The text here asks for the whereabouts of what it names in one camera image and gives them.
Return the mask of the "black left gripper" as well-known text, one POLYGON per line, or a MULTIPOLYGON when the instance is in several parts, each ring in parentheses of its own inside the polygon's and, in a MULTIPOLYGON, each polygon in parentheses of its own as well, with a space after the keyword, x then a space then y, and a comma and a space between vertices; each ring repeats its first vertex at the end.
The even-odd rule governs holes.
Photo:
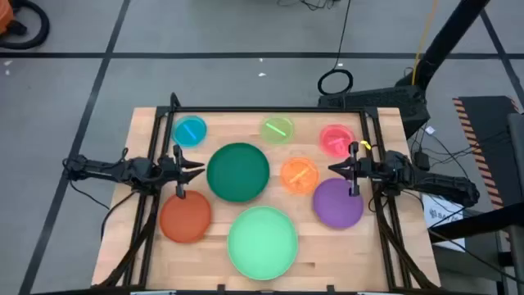
POLYGON ((196 169, 183 171, 183 168, 199 168, 202 167, 204 163, 184 159, 182 148, 178 144, 175 144, 173 146, 173 152, 173 157, 162 156, 159 158, 158 164, 162 170, 162 176, 160 177, 160 181, 163 184, 166 184, 170 181, 175 181, 177 197, 180 199, 185 199, 186 193, 183 186, 185 184, 188 184, 191 180, 196 178, 205 170, 196 169))

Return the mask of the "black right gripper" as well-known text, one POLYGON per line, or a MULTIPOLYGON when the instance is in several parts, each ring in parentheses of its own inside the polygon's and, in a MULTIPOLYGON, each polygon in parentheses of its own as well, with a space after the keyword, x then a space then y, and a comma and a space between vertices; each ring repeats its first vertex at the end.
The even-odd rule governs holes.
POLYGON ((342 176, 344 179, 350 179, 352 182, 350 195, 355 197, 360 195, 358 178, 381 179, 379 174, 379 165, 368 157, 357 158, 359 143, 354 141, 349 146, 350 156, 344 161, 330 165, 328 168, 342 176))

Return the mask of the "small clear blue plate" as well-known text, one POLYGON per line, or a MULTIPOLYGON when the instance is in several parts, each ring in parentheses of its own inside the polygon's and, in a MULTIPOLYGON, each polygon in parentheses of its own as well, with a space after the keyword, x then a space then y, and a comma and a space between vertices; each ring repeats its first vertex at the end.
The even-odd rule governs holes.
POLYGON ((171 138, 180 146, 192 148, 204 141, 207 125, 199 116, 183 116, 174 122, 171 138))

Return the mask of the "medium purple plate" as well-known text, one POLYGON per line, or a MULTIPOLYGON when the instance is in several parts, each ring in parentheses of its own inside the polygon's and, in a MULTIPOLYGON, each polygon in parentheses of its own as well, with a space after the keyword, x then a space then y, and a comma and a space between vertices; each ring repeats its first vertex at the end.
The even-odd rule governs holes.
POLYGON ((334 229, 356 225, 364 213, 364 200, 352 195, 351 181, 338 178, 324 180, 313 195, 313 210, 318 219, 334 229))

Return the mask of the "small clear orange plate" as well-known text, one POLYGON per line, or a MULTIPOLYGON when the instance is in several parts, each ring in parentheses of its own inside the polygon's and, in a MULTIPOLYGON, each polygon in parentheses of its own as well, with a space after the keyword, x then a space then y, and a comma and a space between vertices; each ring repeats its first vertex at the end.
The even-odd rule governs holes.
POLYGON ((280 180, 290 193, 311 193, 318 185, 318 168, 309 158, 292 157, 282 164, 280 180))

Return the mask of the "medium orange-red plate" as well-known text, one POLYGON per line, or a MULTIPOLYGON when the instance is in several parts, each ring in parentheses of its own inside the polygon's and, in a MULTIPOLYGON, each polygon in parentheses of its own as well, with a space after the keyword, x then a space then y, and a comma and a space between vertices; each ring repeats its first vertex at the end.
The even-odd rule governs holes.
POLYGON ((184 199, 172 195, 160 211, 160 229, 176 243, 195 243, 202 239, 210 223, 210 203, 197 191, 186 191, 184 199))

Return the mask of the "small clear green plate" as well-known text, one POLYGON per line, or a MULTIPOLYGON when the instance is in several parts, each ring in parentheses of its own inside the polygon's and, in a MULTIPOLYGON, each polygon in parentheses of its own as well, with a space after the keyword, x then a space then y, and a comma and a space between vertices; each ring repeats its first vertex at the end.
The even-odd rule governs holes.
POLYGON ((260 124, 260 136, 268 143, 289 143, 294 130, 291 119, 283 116, 270 116, 260 124))

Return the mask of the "large light green plate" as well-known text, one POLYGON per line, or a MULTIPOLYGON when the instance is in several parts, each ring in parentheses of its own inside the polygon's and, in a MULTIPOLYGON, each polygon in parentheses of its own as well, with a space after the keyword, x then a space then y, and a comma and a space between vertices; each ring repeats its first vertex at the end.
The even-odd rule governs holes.
POLYGON ((298 253, 298 233, 291 219, 277 208, 254 206, 231 224, 228 256, 249 279, 267 281, 285 274, 298 253))

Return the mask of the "small clear pink plate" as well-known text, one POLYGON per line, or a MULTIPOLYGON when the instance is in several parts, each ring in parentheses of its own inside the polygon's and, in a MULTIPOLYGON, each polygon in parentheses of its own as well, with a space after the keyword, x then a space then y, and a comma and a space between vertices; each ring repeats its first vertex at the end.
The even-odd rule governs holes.
POLYGON ((344 125, 327 125, 321 129, 319 135, 320 148, 331 157, 348 157, 349 146, 354 141, 354 132, 344 125))

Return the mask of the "black stand base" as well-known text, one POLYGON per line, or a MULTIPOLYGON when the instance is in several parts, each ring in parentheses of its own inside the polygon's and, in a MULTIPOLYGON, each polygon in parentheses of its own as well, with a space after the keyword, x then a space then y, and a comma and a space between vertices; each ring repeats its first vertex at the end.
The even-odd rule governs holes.
POLYGON ((319 107, 389 107, 398 108, 406 138, 410 138, 430 119, 425 93, 418 86, 400 86, 321 96, 319 107))

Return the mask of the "white paper sign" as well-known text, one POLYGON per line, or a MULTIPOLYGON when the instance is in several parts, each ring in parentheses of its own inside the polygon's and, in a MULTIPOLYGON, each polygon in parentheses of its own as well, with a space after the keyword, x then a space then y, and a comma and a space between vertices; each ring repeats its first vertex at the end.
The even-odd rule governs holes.
MULTIPOLYGON (((427 227, 434 224, 445 225, 463 219, 463 207, 459 204, 447 201, 440 196, 424 193, 422 194, 422 201, 427 227)), ((435 243, 435 246, 464 252, 462 247, 465 247, 465 238, 457 238, 451 242, 438 242, 435 243)))

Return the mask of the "black metal beam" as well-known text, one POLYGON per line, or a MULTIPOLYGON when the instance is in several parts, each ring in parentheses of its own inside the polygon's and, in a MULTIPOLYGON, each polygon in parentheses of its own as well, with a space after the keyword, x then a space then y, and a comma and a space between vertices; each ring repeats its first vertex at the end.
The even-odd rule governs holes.
POLYGON ((524 227, 524 202, 428 229, 431 242, 487 234, 519 225, 524 227))

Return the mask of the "black hazard-striped platform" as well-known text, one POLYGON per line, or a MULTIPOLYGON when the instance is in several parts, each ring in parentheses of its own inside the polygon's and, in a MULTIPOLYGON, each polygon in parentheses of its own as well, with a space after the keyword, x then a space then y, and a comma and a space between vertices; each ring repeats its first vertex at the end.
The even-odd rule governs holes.
POLYGON ((508 115, 521 114, 506 96, 460 97, 453 100, 465 138, 466 150, 477 164, 495 210, 518 202, 520 193, 508 115))

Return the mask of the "black metal table frame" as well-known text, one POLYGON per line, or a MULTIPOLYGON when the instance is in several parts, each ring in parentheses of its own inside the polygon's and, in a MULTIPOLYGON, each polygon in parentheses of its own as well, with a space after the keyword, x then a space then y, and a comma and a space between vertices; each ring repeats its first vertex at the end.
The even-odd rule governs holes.
POLYGON ((322 225, 312 212, 310 195, 289 195, 279 179, 281 164, 288 157, 308 157, 322 179, 332 177, 334 162, 324 154, 318 137, 325 125, 352 128, 358 138, 369 138, 387 150, 408 153, 400 112, 395 108, 368 109, 367 118, 358 112, 318 107, 180 107, 178 115, 199 115, 208 124, 208 136, 200 147, 184 151, 191 161, 206 162, 222 145, 251 143, 270 161, 270 181, 257 199, 260 205, 285 211, 299 234, 296 262, 283 276, 255 281, 241 275, 228 258, 226 236, 243 205, 230 205, 210 198, 212 222, 198 243, 178 244, 159 230, 138 250, 131 262, 131 284, 153 291, 244 295, 298 293, 388 292, 415 287, 416 281, 396 250, 380 233, 375 207, 366 205, 360 222, 344 230, 322 225), (268 143, 260 136, 260 124, 270 116, 283 116, 294 123, 289 143, 268 143))

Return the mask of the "grey metal post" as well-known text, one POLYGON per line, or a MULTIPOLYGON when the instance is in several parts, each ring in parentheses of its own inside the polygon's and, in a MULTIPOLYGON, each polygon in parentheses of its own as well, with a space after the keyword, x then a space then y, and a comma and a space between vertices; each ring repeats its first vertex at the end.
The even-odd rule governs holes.
POLYGON ((524 113, 508 115, 508 130, 513 145, 513 155, 517 167, 517 180, 520 193, 516 209, 515 223, 509 229, 511 252, 517 283, 518 295, 524 295, 524 113))

